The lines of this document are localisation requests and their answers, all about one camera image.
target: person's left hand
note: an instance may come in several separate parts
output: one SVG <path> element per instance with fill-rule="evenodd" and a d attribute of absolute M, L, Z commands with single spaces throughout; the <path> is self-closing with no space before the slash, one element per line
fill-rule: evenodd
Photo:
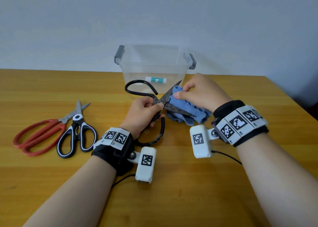
<path fill-rule="evenodd" d="M 153 105 L 153 103 L 153 98 L 149 96 L 134 100 L 125 120 L 119 127 L 126 129 L 131 133 L 134 139 L 137 139 L 140 133 L 148 126 L 154 115 L 164 107 L 162 103 L 156 105 Z"/>

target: teal label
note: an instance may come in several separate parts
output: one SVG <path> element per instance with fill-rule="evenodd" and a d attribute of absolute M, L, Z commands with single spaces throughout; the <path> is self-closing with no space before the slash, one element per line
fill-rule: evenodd
<path fill-rule="evenodd" d="M 151 82 L 163 83 L 163 78 L 152 77 Z"/>

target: forearm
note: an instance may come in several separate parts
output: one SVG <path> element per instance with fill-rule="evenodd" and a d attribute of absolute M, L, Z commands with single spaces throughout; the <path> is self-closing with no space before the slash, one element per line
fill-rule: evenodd
<path fill-rule="evenodd" d="M 237 147 L 249 181 L 273 226 L 318 226 L 318 181 L 267 134 Z"/>
<path fill-rule="evenodd" d="M 96 226 L 116 170 L 92 156 L 25 223 L 32 226 Z"/>

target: wooden table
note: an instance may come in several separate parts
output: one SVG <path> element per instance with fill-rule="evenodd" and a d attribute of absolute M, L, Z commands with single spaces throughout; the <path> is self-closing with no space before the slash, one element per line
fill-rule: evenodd
<path fill-rule="evenodd" d="M 268 121 L 269 134 L 318 177 L 316 120 L 266 77 L 211 77 L 231 97 L 253 105 Z M 91 102 L 83 115 L 101 136 L 121 123 L 136 98 L 124 85 L 121 73 L 0 70 L 0 226 L 21 226 L 90 157 L 77 151 L 61 159 L 55 148 L 27 157 L 12 145 L 15 134 L 32 123 L 65 116 L 81 100 Z M 129 178 L 117 185 L 100 226 L 269 225 L 243 167 L 222 155 L 196 159 L 189 128 L 166 120 L 165 134 L 155 145 L 152 184 Z M 158 133 L 159 126 L 141 140 Z M 213 146 L 238 158 L 235 148 L 220 140 Z"/>

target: blue cloth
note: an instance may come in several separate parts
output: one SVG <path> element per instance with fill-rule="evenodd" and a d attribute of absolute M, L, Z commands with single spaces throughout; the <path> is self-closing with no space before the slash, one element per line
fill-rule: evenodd
<path fill-rule="evenodd" d="M 167 111 L 167 117 L 173 121 L 178 121 L 179 123 L 185 121 L 185 123 L 189 126 L 193 126 L 194 121 L 197 121 L 198 123 L 204 123 L 206 120 L 208 120 L 209 116 L 211 116 L 212 114 L 210 111 L 203 108 L 199 108 L 189 101 L 180 100 L 173 96 L 175 92 L 179 91 L 182 91 L 182 87 L 175 86 L 172 90 L 172 95 L 169 97 L 168 102 L 177 108 L 180 108 L 184 111 L 193 114 L 195 117 L 188 117 L 170 111 Z"/>

